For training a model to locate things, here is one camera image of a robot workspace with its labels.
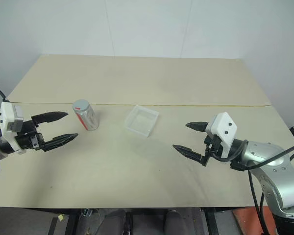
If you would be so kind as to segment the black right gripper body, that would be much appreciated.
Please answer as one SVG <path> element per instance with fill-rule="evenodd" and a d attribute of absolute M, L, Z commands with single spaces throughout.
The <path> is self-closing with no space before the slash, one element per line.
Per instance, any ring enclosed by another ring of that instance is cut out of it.
<path fill-rule="evenodd" d="M 212 137 L 210 137 L 209 135 L 207 135 L 207 137 L 204 140 L 204 143 L 206 144 L 206 157 L 212 157 L 213 154 L 215 154 L 218 157 L 221 157 L 221 139 L 219 136 L 213 135 Z"/>

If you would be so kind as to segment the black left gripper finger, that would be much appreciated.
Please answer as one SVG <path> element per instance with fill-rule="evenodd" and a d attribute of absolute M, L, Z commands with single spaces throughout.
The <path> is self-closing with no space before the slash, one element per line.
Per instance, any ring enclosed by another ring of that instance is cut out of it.
<path fill-rule="evenodd" d="M 74 134 L 63 134 L 58 137 L 53 138 L 52 140 L 42 144 L 42 150 L 44 152 L 62 147 L 67 143 L 71 142 L 78 136 L 78 133 Z"/>
<path fill-rule="evenodd" d="M 67 115 L 68 113 L 66 112 L 57 111 L 57 112 L 48 112 L 48 113 L 35 115 L 35 116 L 32 116 L 31 119 L 33 123 L 35 124 L 35 126 L 39 126 L 40 123 L 44 123 L 44 122 L 50 123 L 53 121 L 57 121 Z"/>

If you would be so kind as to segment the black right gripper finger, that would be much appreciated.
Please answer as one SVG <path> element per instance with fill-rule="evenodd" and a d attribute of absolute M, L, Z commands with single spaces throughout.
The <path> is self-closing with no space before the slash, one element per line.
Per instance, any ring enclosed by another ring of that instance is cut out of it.
<path fill-rule="evenodd" d="M 177 150 L 180 154 L 182 154 L 184 157 L 196 161 L 200 163 L 202 166 L 206 166 L 208 163 L 209 157 L 193 152 L 190 148 L 175 144 L 173 145 L 173 148 Z"/>
<path fill-rule="evenodd" d="M 195 131 L 206 132 L 208 123 L 207 122 L 189 122 L 185 126 Z"/>

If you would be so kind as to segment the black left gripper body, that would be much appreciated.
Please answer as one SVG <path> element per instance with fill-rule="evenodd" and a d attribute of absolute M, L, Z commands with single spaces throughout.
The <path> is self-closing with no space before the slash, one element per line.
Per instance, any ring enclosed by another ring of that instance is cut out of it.
<path fill-rule="evenodd" d="M 18 145 L 22 149 L 35 149 L 43 150 L 45 147 L 45 141 L 41 133 L 37 132 L 39 125 L 32 121 L 25 121 L 22 125 L 20 132 L 15 137 Z"/>

